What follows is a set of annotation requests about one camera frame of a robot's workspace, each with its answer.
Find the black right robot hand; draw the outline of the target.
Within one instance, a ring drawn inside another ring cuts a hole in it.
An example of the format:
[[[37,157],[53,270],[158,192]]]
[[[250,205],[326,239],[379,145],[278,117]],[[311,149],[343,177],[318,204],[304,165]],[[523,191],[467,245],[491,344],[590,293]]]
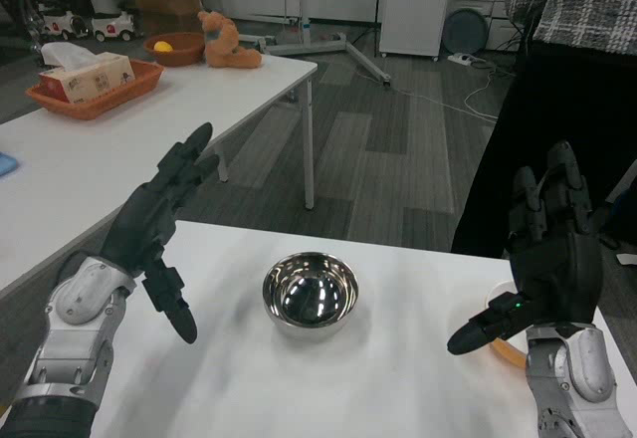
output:
[[[593,236],[587,182],[571,145],[556,143],[537,181],[525,166],[514,177],[508,251],[516,291],[502,293],[455,331],[454,355],[529,328],[569,338],[592,325],[602,290],[602,260]]]

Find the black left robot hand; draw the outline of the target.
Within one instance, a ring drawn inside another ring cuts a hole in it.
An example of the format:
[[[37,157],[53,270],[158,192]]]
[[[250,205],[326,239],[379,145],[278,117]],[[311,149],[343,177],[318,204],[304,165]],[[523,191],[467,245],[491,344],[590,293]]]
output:
[[[99,257],[136,279],[155,310],[165,314],[177,334],[192,344],[197,325],[182,296],[183,280],[162,256],[176,231],[176,216],[197,189],[217,170],[218,155],[205,159],[213,126],[206,122],[183,142],[171,146],[157,164],[157,172],[135,188],[110,225]]]

